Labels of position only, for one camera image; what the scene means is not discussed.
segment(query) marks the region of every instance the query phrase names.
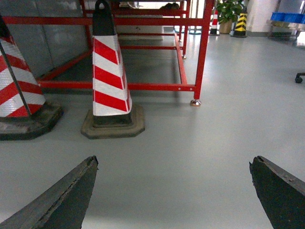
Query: blue container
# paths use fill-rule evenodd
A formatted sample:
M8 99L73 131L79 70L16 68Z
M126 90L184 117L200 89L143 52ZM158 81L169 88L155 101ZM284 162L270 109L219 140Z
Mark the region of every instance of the blue container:
M284 21L285 13L273 12L271 16L271 20L273 21Z
M284 21L291 23L301 23L303 14L300 13L287 13L284 17Z
M303 19L301 21L302 24L305 24L305 15L303 14Z

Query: cone base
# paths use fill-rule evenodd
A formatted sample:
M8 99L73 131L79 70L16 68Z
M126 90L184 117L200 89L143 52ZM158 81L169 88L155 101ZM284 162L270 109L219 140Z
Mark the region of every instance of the cone base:
M246 38L247 36L246 35L244 35L244 36L231 35L231 37Z
M0 121L0 140L28 140L49 132L63 114L58 104L46 102L28 121Z
M145 130L144 110L139 105L132 106L132 125L129 126L94 127L93 118L93 112L89 110L81 127L81 133L89 139L136 137Z

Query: red and white striped traffic cone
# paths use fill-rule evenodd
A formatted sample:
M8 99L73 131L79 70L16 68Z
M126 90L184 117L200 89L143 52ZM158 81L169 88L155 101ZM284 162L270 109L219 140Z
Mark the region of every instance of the red and white striped traffic cone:
M95 4L92 57L93 110L81 132L90 139L137 136L145 130L143 109L132 104L118 36L105 0Z
M46 102L0 16L0 140L38 137L61 115L60 106Z
M212 21L212 26L210 29L210 36L219 36L217 34L217 24L218 24L218 11L215 10L214 16L213 16L213 21Z

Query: red metal frame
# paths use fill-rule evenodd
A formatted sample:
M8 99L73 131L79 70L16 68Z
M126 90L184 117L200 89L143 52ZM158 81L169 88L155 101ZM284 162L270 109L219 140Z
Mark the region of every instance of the red metal frame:
M82 9L82 15L83 15L83 17L87 17L85 2L84 2L84 0L79 0L79 1L80 1L81 9ZM89 25L85 26L85 30L86 30L88 48L89 48L89 50L91 50L93 46L92 46L92 36L90 33Z
M177 57L178 57L178 65L179 65L179 72L180 72L180 79L181 84L170 84L170 83L129 83L128 86L130 90L152 90L152 91L189 91L194 92L194 99L200 98L201 93L201 86L202 86L202 79L203 79L203 69L204 69L204 60L206 55L206 47L207 47L207 40L208 40L208 28L210 24L210 12L213 8L213 1L214 0L205 0L205 9L203 14L203 19L193 19L189 18L190 15L190 1L187 1L186 12L185 10L177 10L175 14L179 13L178 16L180 18L115 18L115 23L117 25L178 25L180 28L185 26L184 29L184 41L183 46L179 45L178 37L176 34L174 35L175 38L175 46L171 47L162 47L162 46L123 46L122 48L131 48L131 49L165 49L165 50L177 50ZM86 18L86 14L90 11L84 10L83 18L67 18L67 17L3 17L4 21L7 24L39 24L39 25L85 25L89 27L92 25L92 19ZM187 84L185 70L183 66L182 54L181 49L183 51L183 55L186 52L186 42L187 42L187 31L188 26L202 26L202 34L201 34L201 41L200 41L200 50L198 56L198 65L197 65L197 72L196 72L196 81L195 84ZM169 34L149 34L149 35L169 35ZM54 78L58 74L62 73L69 67L73 66L75 63L80 61L81 59L85 58L86 56L90 55L91 51L86 52L79 56L78 58L70 61L66 65L56 68L54 71L44 75L38 83L41 87L47 88L76 88L76 89L92 89L92 82L60 82L60 81L51 81L50 79Z

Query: caster wheel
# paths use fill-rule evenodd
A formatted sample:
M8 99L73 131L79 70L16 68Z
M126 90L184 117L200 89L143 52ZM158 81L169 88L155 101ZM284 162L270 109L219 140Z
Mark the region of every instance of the caster wheel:
M300 76L295 78L296 83L301 83L302 81L303 79Z

